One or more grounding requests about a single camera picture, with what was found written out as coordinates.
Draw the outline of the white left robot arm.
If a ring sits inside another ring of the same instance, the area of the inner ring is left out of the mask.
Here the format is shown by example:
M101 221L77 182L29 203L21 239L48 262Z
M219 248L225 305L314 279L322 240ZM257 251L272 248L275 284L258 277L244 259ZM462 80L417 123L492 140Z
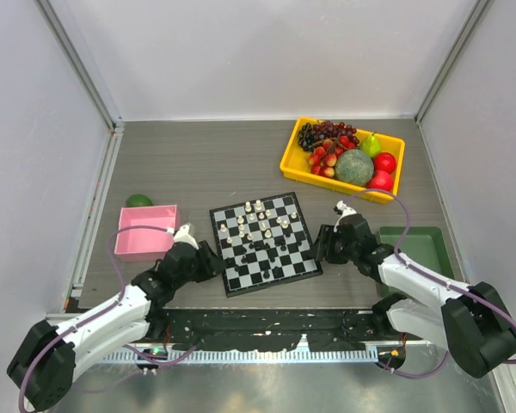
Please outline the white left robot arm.
M160 341L167 329L163 308L175 293L224 269L207 242L176 242L111 299L57 325L46 319L34 324L6 370L19 389L19 411L50 409L83 373L120 347L142 338Z

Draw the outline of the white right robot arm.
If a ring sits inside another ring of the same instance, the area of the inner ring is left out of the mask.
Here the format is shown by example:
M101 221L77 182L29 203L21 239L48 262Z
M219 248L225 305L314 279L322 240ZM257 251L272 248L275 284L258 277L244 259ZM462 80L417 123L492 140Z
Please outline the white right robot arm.
M374 308L377 336L391 339L402 332L432 342L473 378L515 360L516 324L491 285L471 286L420 265L380 243L362 215L322 225L310 254L318 262L352 263L362 275L397 290Z

